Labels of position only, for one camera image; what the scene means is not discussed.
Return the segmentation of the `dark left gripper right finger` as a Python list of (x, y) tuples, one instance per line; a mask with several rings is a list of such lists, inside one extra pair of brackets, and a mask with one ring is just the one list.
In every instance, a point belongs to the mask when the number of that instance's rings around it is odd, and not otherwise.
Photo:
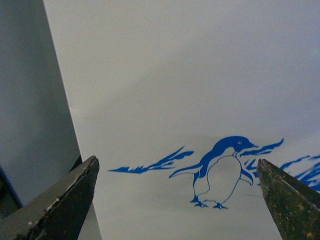
[(320, 194), (266, 159), (257, 175), (262, 195), (283, 240), (320, 238)]

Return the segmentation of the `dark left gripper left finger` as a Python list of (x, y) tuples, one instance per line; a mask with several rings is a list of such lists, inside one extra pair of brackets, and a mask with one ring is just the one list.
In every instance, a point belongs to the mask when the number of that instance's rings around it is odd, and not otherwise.
[(0, 222), (2, 240), (76, 240), (100, 170), (91, 156), (26, 206)]

